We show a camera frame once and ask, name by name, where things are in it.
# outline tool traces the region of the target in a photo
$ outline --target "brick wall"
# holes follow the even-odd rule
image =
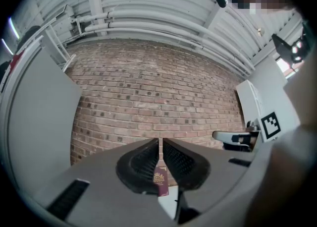
[[[242,130],[234,92],[241,79],[206,57],[138,40],[88,42],[68,51],[77,57],[67,74],[83,89],[72,163],[150,137],[221,148],[213,131]]]

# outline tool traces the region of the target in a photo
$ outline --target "red passport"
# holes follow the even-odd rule
[[[168,195],[167,168],[165,166],[155,168],[153,182],[158,185],[159,197]]]

